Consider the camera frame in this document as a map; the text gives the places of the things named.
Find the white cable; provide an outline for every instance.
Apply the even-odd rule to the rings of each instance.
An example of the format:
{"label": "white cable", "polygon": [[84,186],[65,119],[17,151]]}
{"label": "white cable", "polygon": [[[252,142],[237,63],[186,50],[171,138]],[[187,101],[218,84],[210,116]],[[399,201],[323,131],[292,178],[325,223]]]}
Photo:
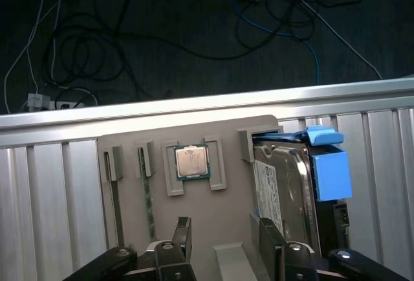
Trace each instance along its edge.
{"label": "white cable", "polygon": [[[58,26],[59,13],[60,13],[60,4],[61,4],[61,2],[62,2],[62,0],[58,0],[58,10],[56,12],[56,19],[54,21],[53,32],[56,30],[56,27]],[[53,59],[52,59],[52,65],[51,65],[51,68],[50,68],[50,75],[52,77],[52,80],[53,80],[53,77],[54,77],[53,70],[54,70],[54,62],[55,62],[55,59],[56,59],[56,37],[53,36]]]}
{"label": "white cable", "polygon": [[28,48],[29,48],[30,44],[32,43],[32,41],[34,39],[34,36],[36,35],[36,31],[38,29],[38,25],[49,14],[49,12],[52,11],[52,9],[56,6],[56,5],[52,6],[52,8],[49,9],[49,11],[42,18],[40,18],[40,16],[41,16],[41,10],[43,8],[43,2],[44,2],[44,0],[41,0],[40,1],[40,7],[39,7],[39,11],[38,11],[38,18],[36,19],[36,24],[34,25],[34,27],[32,29],[32,32],[30,33],[28,43],[26,44],[25,48],[23,48],[23,50],[21,51],[21,53],[19,54],[19,56],[17,57],[17,59],[12,64],[11,68],[6,73],[6,76],[5,76],[5,79],[4,79],[4,82],[3,82],[3,93],[4,93],[4,96],[5,96],[5,106],[6,106],[6,110],[7,110],[7,113],[8,114],[10,114],[10,108],[8,106],[8,103],[7,103],[7,79],[8,79],[8,75],[10,75],[10,73],[13,70],[13,68],[16,66],[17,62],[20,60],[21,56],[23,55],[23,53],[25,53],[25,51],[27,51],[27,56],[28,56],[28,61],[29,61],[29,66],[30,66],[30,72],[32,74],[32,79],[33,79],[34,84],[36,85],[36,93],[37,93],[37,90],[38,90],[38,85],[37,85],[36,80],[34,79],[34,75],[33,75],[32,64],[30,62],[30,56],[28,54]]}
{"label": "white cable", "polygon": [[367,61],[367,59],[365,59],[358,51],[356,51],[354,49],[354,47],[351,46],[351,44],[349,44],[341,35],[338,34],[337,31],[334,30],[333,27],[331,27],[331,25],[315,10],[313,9],[313,7],[310,6],[310,4],[308,4],[306,1],[301,0],[301,2],[308,7],[313,13],[316,14],[316,16],[332,31],[332,33],[334,33],[334,35],[339,38],[340,41],[342,41],[348,48],[350,48],[350,50],[355,53],[366,65],[368,65],[370,68],[372,68],[372,70],[374,70],[375,74],[379,77],[379,79],[384,79],[382,77],[382,75],[380,74],[380,72],[378,71],[378,69],[376,69],[376,67],[374,65],[372,65],[371,63],[369,63]]}
{"label": "white cable", "polygon": [[32,43],[32,41],[34,39],[34,36],[36,35],[36,31],[38,30],[38,24],[39,24],[39,21],[40,21],[41,11],[43,9],[43,2],[44,2],[44,0],[41,0],[40,1],[39,11],[38,11],[38,17],[36,19],[36,24],[35,24],[35,27],[32,29],[32,32],[30,33],[30,36],[29,36],[28,41],[27,41],[27,48],[26,48],[28,66],[30,67],[30,73],[32,75],[32,79],[33,79],[34,85],[36,86],[36,94],[38,94],[39,87],[38,87],[38,84],[36,83],[36,79],[34,79],[32,62],[30,61],[30,54],[29,54],[28,49],[30,48],[30,44]]}
{"label": "white cable", "polygon": [[21,113],[21,111],[23,110],[23,108],[25,108],[25,106],[26,106],[26,104],[28,103],[28,101],[30,101],[30,99],[28,98],[27,100],[26,100],[26,102],[21,106],[21,108],[20,108],[20,110],[19,110],[19,113]]}
{"label": "white cable", "polygon": [[64,85],[57,85],[56,87],[59,87],[60,89],[72,89],[72,90],[78,90],[78,91],[83,91],[85,93],[88,93],[89,95],[91,95],[91,97],[93,97],[93,99],[95,100],[95,105],[98,106],[98,99],[96,98],[96,96],[91,93],[89,90],[86,89],[82,89],[82,88],[71,88],[71,87],[65,87]]}
{"label": "white cable", "polygon": [[[48,14],[50,14],[50,12],[57,6],[58,4],[53,5],[48,12],[46,12],[46,14],[39,20],[39,22],[33,27],[32,32],[30,33],[33,34],[34,33],[34,29],[47,17]],[[8,108],[8,103],[7,103],[7,80],[8,80],[8,76],[10,75],[10,73],[13,71],[13,68],[16,66],[16,64],[18,63],[18,61],[20,60],[21,56],[23,55],[23,53],[26,52],[27,47],[29,46],[29,43],[27,43],[24,47],[23,50],[20,52],[19,56],[16,58],[16,60],[14,61],[14,63],[12,64],[12,66],[9,68],[9,70],[6,73],[4,82],[3,82],[3,92],[4,92],[4,96],[5,96],[5,104],[6,104],[6,108],[7,108],[7,113],[10,114],[10,110]]]}
{"label": "white cable", "polygon": [[[57,9],[57,12],[56,12],[56,19],[54,21],[53,31],[55,31],[56,30],[56,27],[58,26],[61,2],[62,2],[62,0],[58,0],[58,9]],[[52,57],[52,65],[50,67],[50,76],[52,77],[52,79],[54,78],[54,64],[55,64],[55,60],[56,60],[56,38],[53,37],[53,57]],[[59,87],[60,89],[69,89],[69,87],[65,87],[63,85],[56,85],[56,87]],[[74,88],[73,90],[83,91],[85,93],[90,94],[94,98],[94,100],[95,100],[95,105],[98,105],[98,99],[90,91],[88,91],[86,89],[82,89],[82,88]]]}

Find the ribbed aluminum panel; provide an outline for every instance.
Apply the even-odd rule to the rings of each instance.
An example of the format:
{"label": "ribbed aluminum panel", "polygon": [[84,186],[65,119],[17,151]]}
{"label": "ribbed aluminum panel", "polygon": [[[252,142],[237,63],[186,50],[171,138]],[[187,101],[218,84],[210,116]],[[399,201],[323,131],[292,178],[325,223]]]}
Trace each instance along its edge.
{"label": "ribbed aluminum panel", "polygon": [[61,280],[106,250],[94,140],[0,150],[0,280]]}
{"label": "ribbed aluminum panel", "polygon": [[345,134],[353,196],[351,248],[414,279],[414,112],[379,111],[280,122],[285,131],[332,126]]}

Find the silver metal frame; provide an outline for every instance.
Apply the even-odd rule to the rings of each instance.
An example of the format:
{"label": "silver metal frame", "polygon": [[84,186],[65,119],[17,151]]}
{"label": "silver metal frame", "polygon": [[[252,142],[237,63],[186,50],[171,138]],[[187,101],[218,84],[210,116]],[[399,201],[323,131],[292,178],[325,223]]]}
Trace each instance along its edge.
{"label": "silver metal frame", "polygon": [[98,137],[274,115],[345,134],[351,247],[413,280],[413,107],[405,78],[1,116],[0,279],[59,280],[105,249]]}
{"label": "silver metal frame", "polygon": [[0,117],[0,147],[260,115],[288,120],[413,106],[414,78],[405,78],[25,113]]}

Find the black connector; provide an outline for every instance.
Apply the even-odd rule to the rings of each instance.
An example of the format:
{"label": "black connector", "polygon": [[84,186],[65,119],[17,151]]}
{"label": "black connector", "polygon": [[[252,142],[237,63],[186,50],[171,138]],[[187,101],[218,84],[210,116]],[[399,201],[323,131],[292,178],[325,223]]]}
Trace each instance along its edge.
{"label": "black connector", "polygon": [[348,209],[347,204],[343,201],[338,201],[337,204],[332,206],[334,210],[334,219],[336,226],[336,234],[338,239],[338,245],[340,247],[349,247],[347,228],[349,227]]}

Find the blue tab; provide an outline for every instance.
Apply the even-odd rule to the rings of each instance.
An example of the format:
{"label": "blue tab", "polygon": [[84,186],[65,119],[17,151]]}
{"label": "blue tab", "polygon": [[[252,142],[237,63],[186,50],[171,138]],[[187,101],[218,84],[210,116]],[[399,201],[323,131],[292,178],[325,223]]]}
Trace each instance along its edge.
{"label": "blue tab", "polygon": [[309,138],[310,145],[331,145],[343,143],[343,134],[332,128],[324,126],[311,126],[306,128],[304,134]]}
{"label": "blue tab", "polygon": [[346,152],[315,155],[312,158],[318,201],[352,197]]}
{"label": "blue tab", "polygon": [[320,145],[332,145],[343,143],[343,134],[336,132],[332,128],[324,126],[311,126],[306,128],[306,130],[299,131],[296,133],[264,133],[259,134],[254,137],[255,139],[261,140],[285,140],[285,141],[294,141],[294,140],[309,140],[310,145],[320,146]]}

